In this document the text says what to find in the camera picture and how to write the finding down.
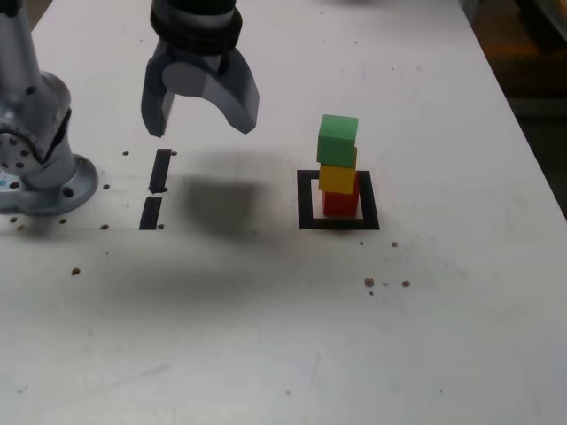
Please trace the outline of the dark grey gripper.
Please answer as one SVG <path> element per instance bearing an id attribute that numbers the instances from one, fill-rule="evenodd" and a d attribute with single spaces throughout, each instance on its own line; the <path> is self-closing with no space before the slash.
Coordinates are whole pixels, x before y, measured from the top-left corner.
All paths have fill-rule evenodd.
<path id="1" fill-rule="evenodd" d="M 242 134 L 256 128 L 260 95 L 238 50 L 224 56 L 199 56 L 159 39 L 146 67 L 141 103 L 150 135 L 165 134 L 175 95 L 205 99 Z"/>

